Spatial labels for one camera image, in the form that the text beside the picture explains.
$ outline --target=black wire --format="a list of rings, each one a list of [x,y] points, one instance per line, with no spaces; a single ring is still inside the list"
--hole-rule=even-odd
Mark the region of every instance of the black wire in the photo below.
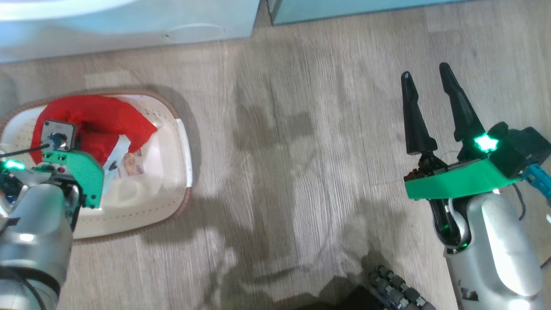
[[[11,152],[11,153],[6,153],[6,154],[0,154],[0,158],[21,155],[21,154],[25,154],[25,153],[34,152],[34,151],[40,151],[41,149],[47,148],[49,146],[50,146],[49,144],[45,144],[45,145],[41,145],[41,146],[38,146],[38,147],[23,149],[21,151],[16,151],[16,152]]]
[[[515,188],[515,192],[517,192],[518,200],[520,201],[520,205],[522,207],[522,213],[518,217],[518,220],[522,221],[522,219],[526,215],[526,204],[524,203],[524,198],[522,198],[522,193],[520,192],[520,189],[518,189],[518,186],[516,184],[513,184],[513,187]]]
[[[11,278],[26,286],[26,288],[28,288],[29,291],[31,291],[33,296],[36,298],[36,301],[40,306],[40,310],[47,310],[46,305],[44,304],[44,301],[40,297],[40,294],[37,292],[34,286],[31,283],[29,283],[27,279],[21,277],[17,272],[10,269],[9,267],[4,267],[4,266],[0,266],[0,276],[5,276],[5,278]]]
[[[522,213],[520,214],[520,217],[518,218],[519,221],[522,221],[524,216],[526,215],[526,204],[524,203],[524,199],[522,198],[522,193],[520,192],[520,189],[518,189],[518,186],[516,184],[513,184],[513,187],[515,188],[515,191],[517,192],[518,200],[520,200],[520,205],[522,206]],[[543,264],[539,267],[540,269],[547,269],[551,265],[551,256],[543,262]]]

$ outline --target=green led light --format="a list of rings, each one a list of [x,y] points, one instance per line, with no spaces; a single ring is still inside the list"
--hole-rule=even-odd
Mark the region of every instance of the green led light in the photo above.
[[[25,164],[9,159],[4,163],[4,167],[8,169],[25,170]]]
[[[480,136],[478,138],[475,138],[474,141],[476,144],[478,144],[478,148],[480,148],[483,152],[490,152],[495,151],[498,148],[498,140],[490,138],[488,135],[484,134],[484,136]]]

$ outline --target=white cabinet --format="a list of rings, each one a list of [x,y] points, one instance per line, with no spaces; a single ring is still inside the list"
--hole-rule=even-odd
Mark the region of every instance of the white cabinet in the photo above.
[[[0,0],[0,62],[244,38],[259,2]],[[29,3],[42,7],[18,10]]]

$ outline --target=red fabric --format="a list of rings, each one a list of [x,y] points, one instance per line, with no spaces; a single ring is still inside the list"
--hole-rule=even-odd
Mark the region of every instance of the red fabric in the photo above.
[[[138,151],[157,128],[130,104],[102,96],[72,96],[52,101],[36,120],[31,147],[40,146],[46,120],[77,125],[81,151],[90,153],[104,165],[117,144],[119,135],[130,140],[129,152]],[[32,152],[35,163],[42,162],[42,152]]]

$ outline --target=white plastic basket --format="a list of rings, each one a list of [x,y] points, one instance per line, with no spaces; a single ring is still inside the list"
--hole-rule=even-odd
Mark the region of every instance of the white plastic basket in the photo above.
[[[131,104],[157,127],[157,132],[140,150],[143,171],[113,180],[98,209],[81,209],[74,238],[125,232],[178,215],[189,200],[193,172],[186,130],[174,107],[146,91],[86,95],[115,97]],[[23,106],[12,113],[4,123],[0,148],[6,152],[29,148],[36,119],[48,102]],[[35,166],[28,154],[17,160]]]

